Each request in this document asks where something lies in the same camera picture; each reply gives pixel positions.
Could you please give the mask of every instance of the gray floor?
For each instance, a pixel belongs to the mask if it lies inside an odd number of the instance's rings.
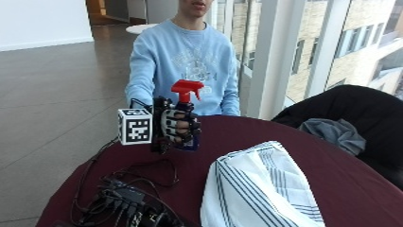
[[[0,52],[0,227],[35,226],[72,171],[117,132],[135,35]]]

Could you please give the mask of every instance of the striped towel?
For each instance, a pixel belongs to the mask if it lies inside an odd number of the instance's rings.
[[[307,179],[278,142],[232,152],[213,163],[201,225],[325,226]]]

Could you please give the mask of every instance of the glove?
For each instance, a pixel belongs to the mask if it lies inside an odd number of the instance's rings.
[[[182,147],[185,143],[193,140],[193,136],[201,134],[201,122],[197,114],[177,110],[165,110],[161,116],[161,129],[165,137]],[[178,121],[189,123],[188,128],[178,128]]]

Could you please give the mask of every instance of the round table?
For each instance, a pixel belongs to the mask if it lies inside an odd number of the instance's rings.
[[[306,175],[327,227],[403,226],[402,191],[355,157],[318,137],[284,126],[236,116],[202,116],[201,147],[189,152],[172,149],[150,153],[150,145],[109,147],[92,167],[83,187],[85,204],[97,192],[100,177],[135,163],[169,159],[178,169],[178,183],[161,190],[161,199],[192,222],[201,223],[202,192],[208,170],[218,157],[268,141],[278,141]],[[57,220],[69,222],[69,210],[87,164],[49,199],[37,227]]]

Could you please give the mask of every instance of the black chair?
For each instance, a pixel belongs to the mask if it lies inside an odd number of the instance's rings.
[[[375,89],[341,85],[286,108],[273,121],[298,128],[310,118],[350,122],[367,140],[358,158],[403,190],[403,101]]]

